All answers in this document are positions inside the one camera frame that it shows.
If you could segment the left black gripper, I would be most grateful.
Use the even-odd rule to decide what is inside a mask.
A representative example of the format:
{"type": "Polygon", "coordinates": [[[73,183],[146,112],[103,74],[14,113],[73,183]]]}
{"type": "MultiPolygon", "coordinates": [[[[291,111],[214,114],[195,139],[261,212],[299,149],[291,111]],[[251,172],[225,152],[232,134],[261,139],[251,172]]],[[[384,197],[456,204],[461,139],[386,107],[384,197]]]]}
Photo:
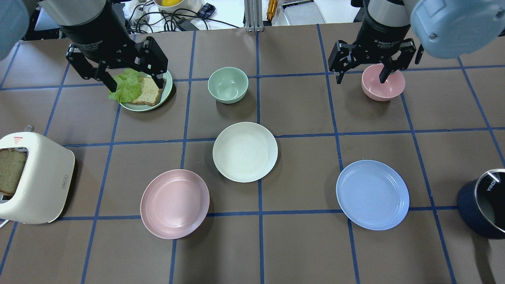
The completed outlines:
{"type": "Polygon", "coordinates": [[[128,36],[125,23],[123,13],[102,9],[85,23],[60,25],[72,42],[65,55],[67,61],[82,79],[102,82],[110,92],[116,92],[118,84],[107,71],[109,67],[143,72],[153,79],[157,88],[163,89],[168,58],[152,36],[135,43],[128,36]]]}

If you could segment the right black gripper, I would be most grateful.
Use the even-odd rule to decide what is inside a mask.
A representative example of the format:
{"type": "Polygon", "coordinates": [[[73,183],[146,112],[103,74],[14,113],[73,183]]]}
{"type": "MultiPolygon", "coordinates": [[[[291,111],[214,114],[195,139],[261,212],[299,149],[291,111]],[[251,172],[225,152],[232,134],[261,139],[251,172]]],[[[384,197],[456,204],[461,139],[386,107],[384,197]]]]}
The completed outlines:
{"type": "Polygon", "coordinates": [[[413,38],[404,40],[410,24],[387,26],[366,15],[354,43],[337,40],[328,58],[329,70],[336,74],[341,84],[344,74],[363,64],[381,63],[379,82],[398,70],[406,70],[413,59],[416,47],[413,38]]]}

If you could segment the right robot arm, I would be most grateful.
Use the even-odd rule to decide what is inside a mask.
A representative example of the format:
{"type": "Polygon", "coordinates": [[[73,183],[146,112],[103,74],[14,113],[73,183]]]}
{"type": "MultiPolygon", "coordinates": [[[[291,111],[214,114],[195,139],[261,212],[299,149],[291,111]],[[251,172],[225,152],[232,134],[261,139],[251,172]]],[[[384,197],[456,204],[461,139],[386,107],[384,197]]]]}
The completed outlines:
{"type": "Polygon", "coordinates": [[[351,69],[382,64],[380,83],[424,52],[454,59],[476,52],[504,34],[503,0],[352,0],[364,9],[356,40],[336,41],[328,59],[339,84],[351,69]]]}

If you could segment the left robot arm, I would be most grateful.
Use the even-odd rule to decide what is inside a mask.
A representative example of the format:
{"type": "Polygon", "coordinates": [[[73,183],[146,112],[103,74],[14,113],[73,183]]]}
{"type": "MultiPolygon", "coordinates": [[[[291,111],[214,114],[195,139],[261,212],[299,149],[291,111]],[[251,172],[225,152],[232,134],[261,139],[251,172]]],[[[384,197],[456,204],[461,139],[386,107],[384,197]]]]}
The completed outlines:
{"type": "Polygon", "coordinates": [[[117,88],[108,69],[130,68],[164,87],[168,59],[153,37],[136,43],[125,19],[112,9],[111,0],[2,0],[0,2],[0,57],[28,31],[30,18],[41,6],[71,40],[66,59],[85,80],[102,82],[111,92],[117,88]]]}

